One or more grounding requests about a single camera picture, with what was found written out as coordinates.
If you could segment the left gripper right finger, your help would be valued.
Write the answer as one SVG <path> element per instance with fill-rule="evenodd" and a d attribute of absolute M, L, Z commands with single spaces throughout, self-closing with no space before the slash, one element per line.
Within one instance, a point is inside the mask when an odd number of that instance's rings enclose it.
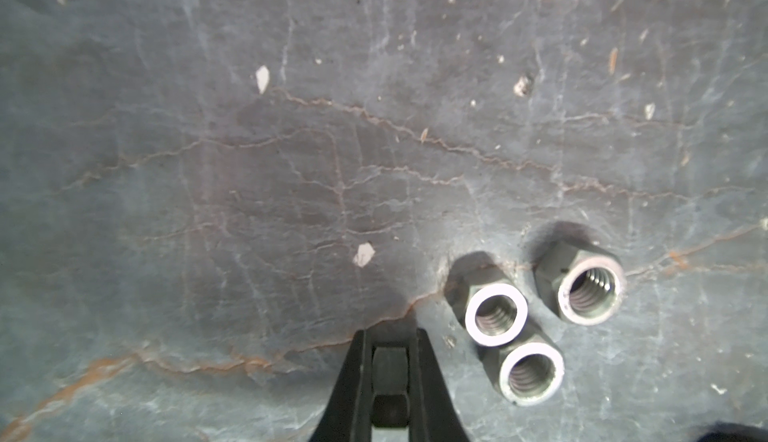
<path fill-rule="evenodd" d="M 453 406 L 429 336 L 418 328 L 408 345 L 410 441 L 469 440 Z"/>

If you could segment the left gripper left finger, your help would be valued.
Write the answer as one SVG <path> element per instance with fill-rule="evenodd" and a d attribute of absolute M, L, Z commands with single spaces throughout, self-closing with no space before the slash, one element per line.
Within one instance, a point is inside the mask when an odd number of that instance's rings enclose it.
<path fill-rule="evenodd" d="M 368 332 L 357 331 L 310 441 L 371 440 L 373 353 L 373 342 Z"/>

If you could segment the small black nut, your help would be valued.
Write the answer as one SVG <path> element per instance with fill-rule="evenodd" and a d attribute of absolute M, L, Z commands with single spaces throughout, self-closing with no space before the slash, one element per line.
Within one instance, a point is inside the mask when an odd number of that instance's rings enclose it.
<path fill-rule="evenodd" d="M 372 424 L 384 429 L 405 428 L 410 419 L 407 349 L 376 347 L 372 370 Z"/>

